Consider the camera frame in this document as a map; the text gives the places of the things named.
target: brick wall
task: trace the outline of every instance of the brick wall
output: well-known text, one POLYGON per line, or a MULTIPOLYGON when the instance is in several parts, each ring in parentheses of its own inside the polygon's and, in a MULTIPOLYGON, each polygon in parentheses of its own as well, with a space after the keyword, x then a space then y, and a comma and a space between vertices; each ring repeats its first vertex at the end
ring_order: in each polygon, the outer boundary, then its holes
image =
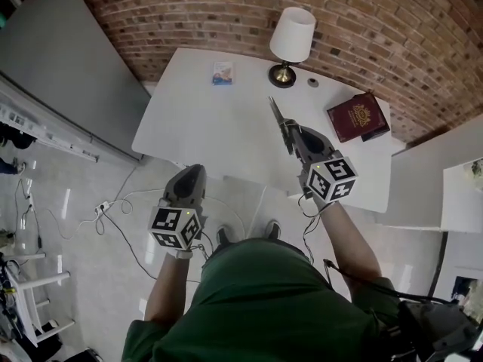
POLYGON ((85 1, 143 81, 158 81, 178 47, 273 59, 279 15, 298 6, 318 20, 301 67, 389 102, 399 139, 483 113, 483 0, 85 1))

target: red passport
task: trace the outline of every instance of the red passport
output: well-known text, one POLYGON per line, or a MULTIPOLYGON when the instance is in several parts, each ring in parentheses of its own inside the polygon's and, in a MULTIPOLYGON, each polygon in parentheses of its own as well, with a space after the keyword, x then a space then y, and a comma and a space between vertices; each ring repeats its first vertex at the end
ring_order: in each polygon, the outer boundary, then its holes
POLYGON ((355 95, 351 100, 327 110, 340 142, 362 136, 364 141, 389 131, 383 112, 371 93, 355 95))

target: marker cube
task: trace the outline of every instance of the marker cube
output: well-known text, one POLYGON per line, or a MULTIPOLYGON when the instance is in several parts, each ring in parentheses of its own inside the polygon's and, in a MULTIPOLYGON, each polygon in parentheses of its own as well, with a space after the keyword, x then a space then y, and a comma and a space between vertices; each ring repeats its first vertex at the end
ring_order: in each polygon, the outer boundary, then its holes
POLYGON ((149 218, 149 232, 163 247, 188 250, 201 231, 195 209, 154 207, 149 218))
POLYGON ((312 164, 307 186, 314 197, 329 203, 350 195, 358 175, 347 157, 312 164))

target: book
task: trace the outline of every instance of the book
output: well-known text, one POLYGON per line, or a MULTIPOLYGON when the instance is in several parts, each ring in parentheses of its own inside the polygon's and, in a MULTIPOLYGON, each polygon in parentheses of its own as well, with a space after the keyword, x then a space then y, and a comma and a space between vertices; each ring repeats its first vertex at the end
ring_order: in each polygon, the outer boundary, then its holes
POLYGON ((355 95, 327 113, 340 142, 356 137, 367 141, 390 130, 379 103, 371 93, 355 95))
POLYGON ((222 86, 233 83, 233 62, 216 62, 213 65, 213 86, 222 86))

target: small card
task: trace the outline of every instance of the small card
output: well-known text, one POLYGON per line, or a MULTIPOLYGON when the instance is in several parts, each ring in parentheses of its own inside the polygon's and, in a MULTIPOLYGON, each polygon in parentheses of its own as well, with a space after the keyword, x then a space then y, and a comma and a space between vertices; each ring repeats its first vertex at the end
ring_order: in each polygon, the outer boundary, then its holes
POLYGON ((233 83, 233 62, 216 62, 213 65, 213 86, 222 86, 233 83))

